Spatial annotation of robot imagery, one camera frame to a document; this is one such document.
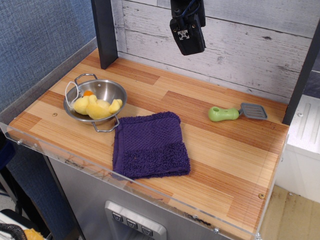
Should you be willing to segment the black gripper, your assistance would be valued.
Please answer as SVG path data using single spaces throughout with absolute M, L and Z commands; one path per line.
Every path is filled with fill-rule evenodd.
M 202 53 L 205 40 L 202 27 L 206 25 L 203 0 L 171 0 L 170 29 L 184 56 Z

